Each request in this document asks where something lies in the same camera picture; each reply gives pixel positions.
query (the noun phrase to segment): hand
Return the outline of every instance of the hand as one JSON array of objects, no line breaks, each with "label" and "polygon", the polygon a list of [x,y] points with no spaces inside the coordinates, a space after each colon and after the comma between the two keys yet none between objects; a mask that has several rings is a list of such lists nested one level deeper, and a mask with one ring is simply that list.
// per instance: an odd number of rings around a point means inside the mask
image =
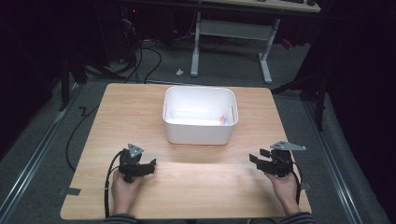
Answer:
[{"label": "hand", "polygon": [[277,177],[267,173],[265,175],[271,180],[274,193],[282,204],[286,216],[301,212],[296,202],[297,182],[294,175],[292,173],[284,177]]},{"label": "hand", "polygon": [[140,183],[143,180],[143,176],[139,176],[133,183],[128,183],[123,180],[123,177],[124,175],[118,169],[114,171],[113,184],[111,186],[114,200],[113,215],[129,213],[136,199]]}]

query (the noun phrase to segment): sleeve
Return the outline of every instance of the sleeve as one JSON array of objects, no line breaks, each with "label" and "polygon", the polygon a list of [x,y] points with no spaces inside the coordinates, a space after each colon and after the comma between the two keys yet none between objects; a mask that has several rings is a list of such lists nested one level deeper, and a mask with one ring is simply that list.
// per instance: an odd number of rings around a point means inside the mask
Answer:
[{"label": "sleeve", "polygon": [[294,224],[294,223],[298,223],[298,224],[314,224],[315,221],[312,218],[312,215],[310,213],[307,212],[300,212],[300,213],[296,213],[293,214],[289,217],[285,217],[284,219],[282,219],[280,221],[280,224]]},{"label": "sleeve", "polygon": [[129,216],[128,214],[120,214],[106,218],[103,221],[103,223],[104,224],[137,224],[137,221],[134,217]]}]

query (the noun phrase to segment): wire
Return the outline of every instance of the wire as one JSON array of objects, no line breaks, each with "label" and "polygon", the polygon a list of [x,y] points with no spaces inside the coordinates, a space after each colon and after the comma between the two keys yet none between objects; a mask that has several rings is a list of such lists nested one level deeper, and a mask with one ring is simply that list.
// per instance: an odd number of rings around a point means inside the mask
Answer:
[{"label": "wire", "polygon": [[245,40],[243,43],[238,43],[238,42],[229,40],[229,38],[224,38],[224,42],[227,42],[227,43],[230,43],[230,44],[234,44],[234,45],[240,45],[240,46],[247,45],[247,44],[250,44],[252,42],[258,42],[258,41],[259,40],[249,39],[249,40]]},{"label": "wire", "polygon": [[125,78],[124,83],[127,83],[134,73],[136,73],[136,83],[138,83],[138,79],[139,79],[139,78],[138,78],[138,75],[137,75],[137,68],[138,68],[138,67],[140,66],[140,64],[142,63],[142,58],[143,58],[142,45],[141,45],[141,44],[140,44],[140,46],[139,46],[139,49],[140,49],[139,64],[138,64],[137,66],[136,66],[136,63],[134,64],[134,71],[132,71],[131,74],[130,74],[127,78]]},{"label": "wire", "polygon": [[113,77],[113,78],[116,78],[116,79],[123,79],[123,77],[120,77],[118,75],[118,73],[112,72],[112,71],[108,70],[107,68],[103,67],[102,65],[99,65],[99,64],[91,61],[90,59],[85,58],[82,55],[79,55],[79,54],[76,54],[76,53],[74,55],[77,57],[78,60],[81,61],[82,64],[89,64],[94,69],[96,69],[97,71],[101,72],[104,75],[107,75],[109,77]]},{"label": "wire", "polygon": [[65,151],[65,156],[66,156],[66,161],[67,164],[69,165],[70,169],[73,171],[73,173],[76,171],[76,168],[73,167],[72,163],[69,160],[69,147],[70,147],[70,142],[72,141],[72,138],[74,136],[74,134],[76,133],[77,129],[79,128],[79,126],[82,124],[82,122],[84,122],[84,120],[90,116],[90,114],[95,111],[97,108],[99,107],[99,105],[97,105],[94,109],[92,109],[88,114],[84,115],[84,118],[78,123],[78,125],[75,127],[75,129],[73,130],[72,134],[69,136],[69,139],[67,140],[67,144],[66,144],[66,151]]},{"label": "wire", "polygon": [[157,65],[146,75],[146,77],[145,77],[145,84],[147,84],[149,75],[151,75],[151,73],[154,72],[154,70],[157,69],[157,68],[160,66],[161,61],[163,60],[163,57],[161,56],[161,54],[160,54],[157,50],[155,50],[155,49],[147,49],[147,50],[151,50],[151,51],[157,53],[158,56],[160,56],[160,60],[158,61]]},{"label": "wire", "polygon": [[130,58],[128,64],[125,67],[121,68],[120,70],[113,72],[99,64],[95,64],[94,62],[91,62],[88,59],[85,59],[82,56],[78,55],[78,57],[85,64],[92,66],[95,70],[100,72],[100,73],[97,73],[97,72],[94,72],[94,71],[90,70],[89,68],[85,67],[85,71],[87,73],[90,73],[95,76],[107,75],[107,76],[115,77],[115,78],[123,78],[123,77],[118,76],[118,74],[124,73],[124,72],[128,71],[129,69],[131,69],[132,67],[134,67],[134,64],[136,63],[136,57],[134,55],[134,50],[136,49],[135,43],[139,43],[139,41],[138,41],[139,35],[136,33],[134,24],[130,20],[122,18],[121,21],[124,24],[123,34],[125,35],[126,47],[127,47],[124,57]]},{"label": "wire", "polygon": [[[183,47],[191,46],[191,45],[194,44],[194,41],[191,40],[192,37],[194,37],[194,35],[190,35],[190,36],[187,36],[187,37],[185,37],[185,38],[183,38],[183,39],[179,39],[178,41],[174,41],[173,43],[175,43],[175,44],[177,44],[177,45],[179,45],[179,46],[183,46]],[[181,42],[181,41],[187,42],[187,44],[181,44],[181,43],[179,43],[179,42]]]},{"label": "wire", "polygon": [[296,165],[298,173],[300,174],[300,181],[299,181],[299,179],[297,177],[297,174],[294,171],[292,171],[292,173],[294,175],[294,178],[296,178],[296,182],[297,182],[296,202],[297,202],[297,204],[299,204],[300,203],[300,193],[301,193],[301,190],[302,190],[301,186],[303,184],[303,172],[301,171],[300,166],[297,165],[296,162],[293,162],[293,163]]},{"label": "wire", "polygon": [[210,39],[219,39],[219,43],[218,43],[217,46],[215,46],[215,47],[213,47],[213,48],[207,48],[207,47],[205,47],[204,45],[200,44],[200,45],[199,45],[200,48],[212,50],[212,49],[218,49],[219,47],[221,47],[221,46],[223,45],[223,40],[224,40],[224,38],[221,37],[221,36],[206,36],[206,39],[209,39],[209,40],[210,40]]},{"label": "wire", "polygon": [[113,171],[115,171],[117,168],[119,168],[119,166],[114,167],[114,168],[111,170],[111,173],[113,173]]},{"label": "wire", "polygon": [[174,41],[178,41],[178,40],[182,40],[182,39],[190,38],[191,36],[194,36],[194,35],[190,35],[190,33],[191,33],[191,30],[192,30],[192,27],[195,24],[196,17],[197,17],[197,13],[195,12],[194,16],[192,17],[192,22],[191,22],[191,26],[190,26],[189,31],[185,35],[183,35],[181,38],[174,39]]},{"label": "wire", "polygon": [[122,153],[122,151],[117,153],[117,155],[113,158],[113,161],[111,161],[110,166],[108,167],[108,171],[107,171],[106,182],[105,182],[105,214],[106,214],[106,217],[110,216],[110,212],[108,209],[108,185],[110,182],[108,181],[108,179],[110,178],[111,173],[114,171],[114,169],[113,169],[114,161],[121,153]]}]

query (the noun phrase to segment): white container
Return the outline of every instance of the white container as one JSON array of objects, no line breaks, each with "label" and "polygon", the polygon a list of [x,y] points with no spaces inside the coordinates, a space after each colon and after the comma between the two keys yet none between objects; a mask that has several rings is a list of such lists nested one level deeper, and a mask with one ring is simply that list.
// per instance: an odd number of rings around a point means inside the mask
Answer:
[{"label": "white container", "polygon": [[163,120],[171,143],[225,145],[238,122],[235,95],[225,88],[171,87],[165,94]]}]

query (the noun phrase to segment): black cable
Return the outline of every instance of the black cable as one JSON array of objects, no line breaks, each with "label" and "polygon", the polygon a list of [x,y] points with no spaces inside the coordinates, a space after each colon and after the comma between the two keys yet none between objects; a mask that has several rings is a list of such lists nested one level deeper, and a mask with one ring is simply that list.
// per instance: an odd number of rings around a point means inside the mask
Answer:
[{"label": "black cable", "polygon": [[119,168],[119,166],[114,167],[114,168],[111,170],[111,173],[113,173],[113,171],[115,171],[117,168]]},{"label": "black cable", "polygon": [[183,40],[183,39],[186,39],[186,38],[190,38],[190,37],[192,37],[192,36],[195,36],[195,35],[191,35],[191,30],[192,30],[192,28],[194,27],[194,24],[196,24],[196,22],[195,22],[196,18],[197,18],[197,13],[194,12],[194,16],[192,17],[190,29],[189,29],[189,30],[186,32],[186,34],[183,35],[182,37],[174,39],[173,41],[174,41],[175,43],[176,43],[176,41],[178,41],[178,40]]},{"label": "black cable", "polygon": [[117,157],[122,153],[122,151],[120,151],[119,153],[117,153],[117,155],[113,158],[113,161],[110,163],[110,166],[108,167],[108,171],[107,171],[107,176],[106,176],[106,182],[105,182],[105,214],[106,217],[110,216],[110,212],[108,209],[108,185],[110,184],[110,182],[108,181],[108,179],[110,178],[111,173],[113,172],[113,164],[114,161],[117,159]]},{"label": "black cable", "polygon": [[222,37],[222,36],[211,36],[212,38],[210,38],[209,36],[207,36],[206,37],[206,39],[219,39],[219,43],[218,43],[218,45],[217,46],[215,46],[214,48],[207,48],[207,47],[205,47],[203,44],[201,44],[200,43],[200,48],[202,48],[202,49],[209,49],[209,50],[213,50],[213,49],[218,49],[218,48],[220,48],[222,45],[223,45],[223,41],[224,41],[224,38]]},{"label": "black cable", "polygon": [[157,69],[158,66],[160,66],[161,61],[163,60],[163,57],[161,56],[161,54],[160,54],[157,50],[155,50],[155,49],[147,49],[147,50],[151,50],[151,51],[157,53],[158,56],[160,56],[160,61],[159,61],[159,62],[157,63],[157,65],[146,75],[146,77],[145,77],[145,84],[147,84],[149,75],[151,75],[151,73],[154,72],[154,70]]},{"label": "black cable", "polygon": [[74,134],[76,133],[77,129],[79,128],[79,126],[82,124],[82,122],[90,116],[90,114],[95,111],[97,108],[99,107],[99,105],[97,105],[94,109],[92,109],[88,114],[84,115],[84,118],[78,123],[78,125],[75,127],[75,129],[73,130],[72,134],[70,134],[69,139],[67,140],[67,144],[66,144],[66,151],[65,151],[65,156],[66,156],[66,161],[67,164],[69,165],[70,169],[72,169],[73,173],[76,171],[76,168],[73,167],[72,163],[69,160],[69,146],[70,146],[70,142],[72,141],[72,138],[74,136]]},{"label": "black cable", "polygon": [[125,78],[124,83],[127,83],[134,73],[136,73],[136,83],[138,83],[137,68],[138,68],[138,67],[140,66],[140,64],[142,63],[142,58],[143,58],[142,44],[140,44],[139,49],[140,49],[139,64],[138,64],[137,66],[136,66],[136,65],[134,66],[134,71],[132,71],[131,74],[130,74],[127,78]]},{"label": "black cable", "polygon": [[91,75],[94,75],[94,76],[103,76],[103,75],[108,75],[109,73],[112,73],[112,74],[114,74],[114,76],[117,76],[117,79],[122,79],[122,77],[118,77],[118,74],[128,71],[135,65],[135,63],[136,63],[136,57],[133,55],[133,56],[131,56],[131,60],[128,62],[128,64],[126,66],[124,66],[120,70],[117,70],[114,72],[107,69],[106,73],[103,73],[103,70],[101,70],[102,72],[98,73],[98,72],[90,70],[87,67],[85,67],[84,69],[85,69],[85,72],[87,72]]},{"label": "black cable", "polygon": [[75,54],[75,55],[83,64],[89,64],[94,69],[98,70],[99,72],[103,73],[104,75],[107,75],[109,77],[113,77],[115,79],[124,79],[124,77],[119,76],[118,74],[116,74],[116,73],[104,68],[102,65],[97,64],[97,63],[91,61],[88,58],[85,58],[82,55],[79,55],[79,54]]},{"label": "black cable", "polygon": [[297,182],[296,202],[297,204],[300,204],[301,185],[303,184],[303,173],[300,167],[297,165],[297,163],[294,162],[294,164],[296,165],[298,173],[300,174],[300,180],[299,180],[297,174],[294,171],[292,171],[294,178],[296,179]]},{"label": "black cable", "polygon": [[[186,36],[183,39],[174,40],[173,43],[176,45],[182,46],[182,47],[191,46],[194,44],[194,40],[191,39],[192,37],[194,37],[194,35]],[[181,41],[188,42],[188,44],[180,44],[179,42],[181,42]]]},{"label": "black cable", "polygon": [[249,39],[249,40],[245,40],[243,43],[238,43],[238,42],[235,42],[235,41],[231,41],[231,40],[229,40],[228,38],[224,38],[224,42],[227,42],[227,43],[230,43],[230,44],[234,44],[234,45],[243,46],[243,45],[250,44],[251,42],[258,42],[258,40],[256,40],[256,39]]}]

